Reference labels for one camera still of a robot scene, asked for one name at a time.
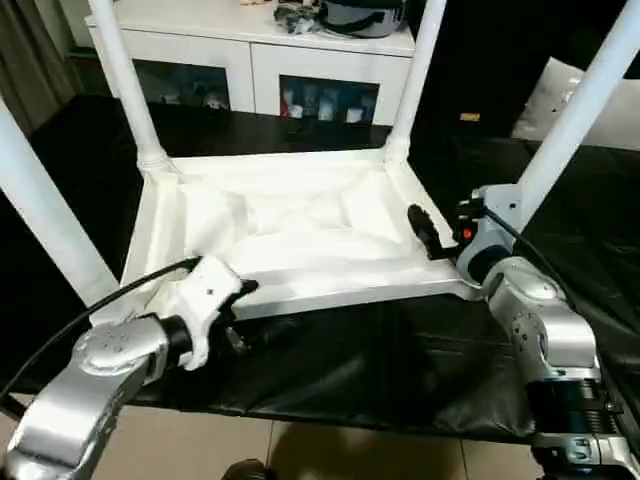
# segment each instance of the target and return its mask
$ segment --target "cabinet glass door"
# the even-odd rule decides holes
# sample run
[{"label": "cabinet glass door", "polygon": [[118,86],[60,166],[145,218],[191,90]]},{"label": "cabinet glass door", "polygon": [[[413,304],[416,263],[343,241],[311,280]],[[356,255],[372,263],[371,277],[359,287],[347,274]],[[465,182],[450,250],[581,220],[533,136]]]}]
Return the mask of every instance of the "cabinet glass door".
[{"label": "cabinet glass door", "polygon": [[224,68],[134,60],[148,102],[229,110]]},{"label": "cabinet glass door", "polygon": [[280,75],[280,116],[371,124],[379,85]]}]

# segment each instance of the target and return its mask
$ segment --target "white cabinet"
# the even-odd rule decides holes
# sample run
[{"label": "white cabinet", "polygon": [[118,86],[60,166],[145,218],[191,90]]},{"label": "white cabinet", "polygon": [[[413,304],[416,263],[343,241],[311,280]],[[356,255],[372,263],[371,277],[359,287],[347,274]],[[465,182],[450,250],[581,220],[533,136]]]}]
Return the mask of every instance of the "white cabinet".
[{"label": "white cabinet", "polygon": [[[382,39],[288,35],[273,21],[273,3],[119,1],[118,21],[147,99],[393,124],[414,51],[409,31]],[[95,23],[86,22],[118,96]]]}]

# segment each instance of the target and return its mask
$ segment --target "curtain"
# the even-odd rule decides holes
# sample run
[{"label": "curtain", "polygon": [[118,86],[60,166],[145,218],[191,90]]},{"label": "curtain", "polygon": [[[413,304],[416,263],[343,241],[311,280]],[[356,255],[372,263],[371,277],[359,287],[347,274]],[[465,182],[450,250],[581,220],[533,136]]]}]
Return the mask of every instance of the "curtain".
[{"label": "curtain", "polygon": [[34,0],[0,0],[0,94],[27,135],[74,95]]}]

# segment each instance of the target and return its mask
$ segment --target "white metal pole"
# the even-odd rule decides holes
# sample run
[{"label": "white metal pole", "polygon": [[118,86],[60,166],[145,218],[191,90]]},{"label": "white metal pole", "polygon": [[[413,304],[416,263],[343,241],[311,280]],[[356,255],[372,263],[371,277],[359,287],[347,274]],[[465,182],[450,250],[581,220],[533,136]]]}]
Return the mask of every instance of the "white metal pole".
[{"label": "white metal pole", "polygon": [[562,174],[639,49],[640,0],[628,0],[573,98],[518,181],[522,192],[521,228]]},{"label": "white metal pole", "polygon": [[160,145],[133,62],[118,26],[113,0],[89,0],[106,61],[111,66],[142,171],[170,170],[171,161]]},{"label": "white metal pole", "polygon": [[[119,287],[1,97],[0,186],[85,305]],[[91,320],[122,320],[127,305],[115,302]]]},{"label": "white metal pole", "polygon": [[440,31],[440,24],[447,5],[447,0],[426,0],[426,2],[418,38],[416,39],[413,61],[405,80],[402,98],[396,113],[396,121],[387,140],[388,148],[397,149],[398,154],[405,158],[409,153],[411,129],[416,118],[422,89],[427,78],[438,32]]}]

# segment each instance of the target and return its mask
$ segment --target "tile floor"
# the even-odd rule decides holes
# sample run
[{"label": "tile floor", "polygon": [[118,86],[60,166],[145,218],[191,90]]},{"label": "tile floor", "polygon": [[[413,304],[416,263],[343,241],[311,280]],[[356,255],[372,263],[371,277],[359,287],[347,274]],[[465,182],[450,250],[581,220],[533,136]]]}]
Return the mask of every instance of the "tile floor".
[{"label": "tile floor", "polygon": [[[4,450],[15,424],[0,416]],[[279,480],[534,480],[523,446],[126,407],[95,480],[218,480],[242,459]]]}]

